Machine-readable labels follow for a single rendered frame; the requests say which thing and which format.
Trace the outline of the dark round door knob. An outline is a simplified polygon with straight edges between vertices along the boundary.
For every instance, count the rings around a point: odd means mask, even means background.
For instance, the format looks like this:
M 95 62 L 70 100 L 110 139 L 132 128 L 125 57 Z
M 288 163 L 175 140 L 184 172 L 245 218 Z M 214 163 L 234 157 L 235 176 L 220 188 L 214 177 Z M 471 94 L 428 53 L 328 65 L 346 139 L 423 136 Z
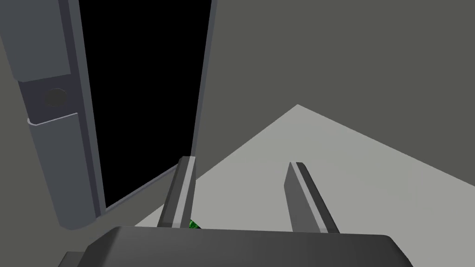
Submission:
M 50 107 L 60 107 L 67 102 L 67 92 L 61 88 L 49 89 L 45 92 L 44 103 Z

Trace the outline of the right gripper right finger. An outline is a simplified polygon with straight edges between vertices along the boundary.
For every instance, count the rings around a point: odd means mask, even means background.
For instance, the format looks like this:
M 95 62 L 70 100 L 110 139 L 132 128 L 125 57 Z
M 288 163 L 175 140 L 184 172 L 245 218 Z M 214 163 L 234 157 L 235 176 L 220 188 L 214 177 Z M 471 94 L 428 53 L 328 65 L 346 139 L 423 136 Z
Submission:
M 284 192 L 294 232 L 339 233 L 313 178 L 302 162 L 290 162 Z

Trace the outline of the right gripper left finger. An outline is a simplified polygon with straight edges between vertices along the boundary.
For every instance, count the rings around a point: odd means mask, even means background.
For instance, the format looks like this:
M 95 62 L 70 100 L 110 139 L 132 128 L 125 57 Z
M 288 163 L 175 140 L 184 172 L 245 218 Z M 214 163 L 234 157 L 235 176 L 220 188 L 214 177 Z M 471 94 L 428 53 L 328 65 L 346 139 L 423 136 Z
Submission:
M 195 159 L 184 156 L 178 161 L 158 227 L 189 228 L 196 185 Z

